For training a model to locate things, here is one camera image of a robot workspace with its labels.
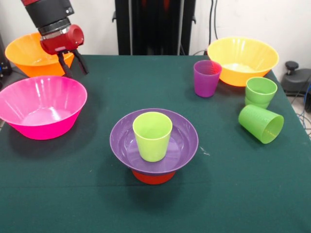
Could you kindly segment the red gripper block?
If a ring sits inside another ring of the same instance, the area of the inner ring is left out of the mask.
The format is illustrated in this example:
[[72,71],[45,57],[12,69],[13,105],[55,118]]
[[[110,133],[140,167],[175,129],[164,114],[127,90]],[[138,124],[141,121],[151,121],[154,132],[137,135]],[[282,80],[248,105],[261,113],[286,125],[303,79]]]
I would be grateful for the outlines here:
[[46,53],[51,55],[57,54],[59,64],[61,65],[66,77],[72,77],[72,71],[65,63],[62,51],[73,51],[82,72],[85,75],[89,73],[83,56],[77,50],[77,48],[83,43],[84,33],[76,24],[69,25],[60,31],[46,36],[41,36],[40,38],[41,47]]

